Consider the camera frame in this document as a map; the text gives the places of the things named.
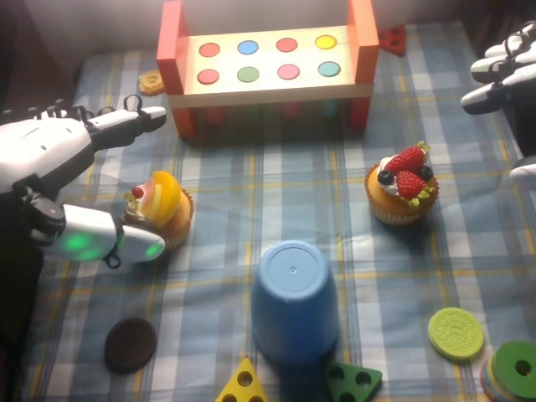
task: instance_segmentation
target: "red berry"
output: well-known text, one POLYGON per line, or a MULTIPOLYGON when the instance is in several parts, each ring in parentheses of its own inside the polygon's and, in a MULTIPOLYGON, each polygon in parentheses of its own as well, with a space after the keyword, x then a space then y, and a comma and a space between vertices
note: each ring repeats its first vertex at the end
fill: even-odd
POLYGON ((131 192, 132 192, 132 195, 136 198, 141 198, 143 197, 143 194, 144 194, 143 190, 139 187, 133 187, 131 192))
POLYGON ((412 172, 403 170, 396 175, 396 184, 399 188, 399 196, 406 199, 413 199, 428 187, 426 182, 412 172))
POLYGON ((418 173, 425 164, 425 153, 419 147, 407 147, 385 165, 385 170, 394 174, 403 170, 418 173))

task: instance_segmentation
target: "blueberry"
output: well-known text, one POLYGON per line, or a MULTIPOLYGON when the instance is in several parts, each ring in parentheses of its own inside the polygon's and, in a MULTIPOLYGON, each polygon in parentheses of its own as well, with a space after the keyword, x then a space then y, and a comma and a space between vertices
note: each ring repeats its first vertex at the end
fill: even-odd
POLYGON ((430 166, 423 166, 420 169, 419 172, 420 178, 422 178, 425 182, 430 181, 434 177, 434 172, 432 171, 430 166))
POLYGON ((384 186, 389 186, 394 182, 394 174, 389 170, 382 170, 378 173, 378 181, 384 186))

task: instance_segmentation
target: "tan cookie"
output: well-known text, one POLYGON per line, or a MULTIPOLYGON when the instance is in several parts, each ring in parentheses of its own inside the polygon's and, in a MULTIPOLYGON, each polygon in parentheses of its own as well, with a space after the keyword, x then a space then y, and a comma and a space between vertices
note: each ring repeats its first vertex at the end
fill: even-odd
POLYGON ((165 91, 164 82, 158 70, 148 71, 140 75, 139 85, 140 92, 145 96, 158 95, 165 91))

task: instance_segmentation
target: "green triangle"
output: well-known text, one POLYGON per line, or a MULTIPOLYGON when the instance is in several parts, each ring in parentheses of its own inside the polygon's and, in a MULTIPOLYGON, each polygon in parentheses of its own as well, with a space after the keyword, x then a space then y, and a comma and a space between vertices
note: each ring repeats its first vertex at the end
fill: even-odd
POLYGON ((333 402, 366 402, 381 385, 382 373, 371 368, 330 363, 326 382, 333 402))

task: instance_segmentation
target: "peach cupcake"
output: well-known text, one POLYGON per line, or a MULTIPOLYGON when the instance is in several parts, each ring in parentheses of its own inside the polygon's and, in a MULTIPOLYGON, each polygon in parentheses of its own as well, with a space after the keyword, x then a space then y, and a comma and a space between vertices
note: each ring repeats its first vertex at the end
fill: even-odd
POLYGON ((429 150, 419 142, 383 158, 368 171, 365 190, 370 210, 380 221, 411 224, 432 208, 439 185, 432 169, 425 165, 429 150))
POLYGON ((126 194, 126 223, 162 236, 169 249, 188 238, 192 217, 190 194, 168 172, 154 172, 126 194))

